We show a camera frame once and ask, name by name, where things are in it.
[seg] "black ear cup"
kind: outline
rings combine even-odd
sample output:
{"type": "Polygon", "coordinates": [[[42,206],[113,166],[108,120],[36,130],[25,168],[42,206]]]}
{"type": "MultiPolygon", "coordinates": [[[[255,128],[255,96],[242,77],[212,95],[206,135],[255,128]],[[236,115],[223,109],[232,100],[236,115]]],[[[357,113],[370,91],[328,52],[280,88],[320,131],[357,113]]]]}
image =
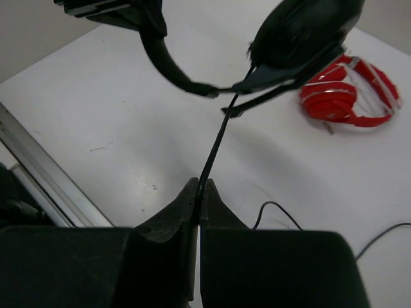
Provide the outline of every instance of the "black ear cup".
{"type": "Polygon", "coordinates": [[[256,67],[298,67],[330,40],[342,42],[357,22],[364,0],[284,0],[267,17],[250,47],[256,67]]]}

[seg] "gray wall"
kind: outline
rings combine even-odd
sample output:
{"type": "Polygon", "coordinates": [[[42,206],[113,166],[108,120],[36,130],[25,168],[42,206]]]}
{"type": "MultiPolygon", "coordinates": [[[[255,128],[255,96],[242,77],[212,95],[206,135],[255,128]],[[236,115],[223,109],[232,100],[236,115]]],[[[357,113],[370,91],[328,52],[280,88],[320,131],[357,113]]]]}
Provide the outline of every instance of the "gray wall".
{"type": "MultiPolygon", "coordinates": [[[[411,55],[409,14],[411,0],[365,0],[358,27],[411,55]]],[[[96,26],[66,16],[53,0],[0,0],[0,82],[96,26]]]]}

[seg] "scratch on table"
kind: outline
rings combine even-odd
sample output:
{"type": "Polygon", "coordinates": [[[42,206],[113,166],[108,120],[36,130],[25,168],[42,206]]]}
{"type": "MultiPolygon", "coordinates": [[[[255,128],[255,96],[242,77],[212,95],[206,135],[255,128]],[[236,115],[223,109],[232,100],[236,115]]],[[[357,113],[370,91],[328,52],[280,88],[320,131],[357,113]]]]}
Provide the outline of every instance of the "scratch on table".
{"type": "Polygon", "coordinates": [[[114,143],[114,141],[110,142],[110,143],[109,143],[108,145],[106,145],[106,146],[102,146],[102,147],[100,147],[100,148],[91,149],[90,152],[99,151],[99,150],[107,150],[107,148],[108,148],[111,144],[113,144],[113,143],[114,143]]]}

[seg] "metal strip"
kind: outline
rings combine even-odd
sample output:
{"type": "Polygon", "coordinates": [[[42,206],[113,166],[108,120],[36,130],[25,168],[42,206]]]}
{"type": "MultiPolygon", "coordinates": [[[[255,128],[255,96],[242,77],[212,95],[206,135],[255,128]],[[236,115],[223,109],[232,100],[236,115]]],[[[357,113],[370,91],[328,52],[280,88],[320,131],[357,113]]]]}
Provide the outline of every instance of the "metal strip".
{"type": "Polygon", "coordinates": [[[27,189],[30,195],[41,206],[43,211],[50,217],[54,224],[58,227],[73,227],[71,221],[58,209],[58,207],[50,200],[42,188],[34,181],[34,179],[20,166],[16,165],[11,169],[11,172],[27,189]]]}
{"type": "Polygon", "coordinates": [[[86,195],[0,103],[0,140],[76,227],[112,227],[86,195]]]}

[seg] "cable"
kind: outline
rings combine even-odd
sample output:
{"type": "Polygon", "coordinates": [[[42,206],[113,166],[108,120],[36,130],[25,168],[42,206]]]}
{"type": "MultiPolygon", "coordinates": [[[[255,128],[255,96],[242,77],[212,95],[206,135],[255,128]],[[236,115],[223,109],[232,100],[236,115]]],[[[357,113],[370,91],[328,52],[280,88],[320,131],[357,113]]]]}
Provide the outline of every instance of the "cable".
{"type": "Polygon", "coordinates": [[[293,217],[292,217],[291,215],[289,215],[289,213],[288,213],[286,210],[284,210],[284,208],[283,208],[282,206],[280,206],[280,204],[278,204],[277,202],[274,202],[274,201],[267,201],[267,202],[265,202],[265,203],[261,206],[261,208],[260,208],[260,210],[259,210],[259,214],[258,214],[258,218],[257,218],[256,224],[254,225],[254,227],[251,228],[251,230],[256,230],[256,229],[257,229],[259,223],[261,222],[261,217],[263,216],[264,208],[265,208],[268,204],[272,204],[272,205],[275,205],[276,207],[278,207],[280,210],[283,211],[284,214],[286,214],[286,215],[288,216],[288,218],[291,219],[291,221],[294,223],[295,226],[297,226],[297,228],[298,228],[300,231],[304,231],[304,229],[300,227],[300,225],[295,221],[295,219],[293,219],[293,217]]]}
{"type": "MultiPolygon", "coordinates": [[[[254,70],[254,66],[252,66],[250,68],[247,75],[245,75],[245,78],[249,77],[251,75],[251,73],[253,72],[253,70],[254,70]]],[[[207,162],[205,163],[203,171],[201,172],[200,180],[198,181],[198,186],[197,186],[197,190],[196,190],[196,193],[195,193],[195,208],[197,210],[199,210],[200,207],[201,207],[201,202],[202,202],[202,200],[204,198],[204,194],[206,192],[205,189],[206,189],[206,185],[207,185],[207,180],[208,180],[208,177],[210,175],[211,168],[213,167],[214,161],[216,159],[218,149],[219,149],[219,147],[221,145],[221,142],[223,140],[225,129],[226,129],[227,123],[230,119],[231,109],[233,108],[236,100],[238,99],[238,96],[239,96],[239,94],[234,95],[234,97],[231,100],[231,103],[230,103],[230,105],[227,109],[227,113],[225,114],[223,123],[221,124],[220,131],[218,132],[217,138],[214,141],[213,147],[211,148],[210,154],[207,158],[207,162]]]]}
{"type": "Polygon", "coordinates": [[[411,226],[411,223],[398,223],[397,225],[391,226],[388,229],[386,229],[384,232],[378,234],[374,239],[372,239],[371,241],[369,241],[368,244],[365,245],[364,248],[362,248],[362,250],[360,251],[360,253],[355,257],[355,261],[360,260],[360,258],[366,253],[366,251],[379,239],[381,239],[385,234],[393,231],[394,229],[397,229],[399,227],[403,227],[403,226],[411,226]]]}

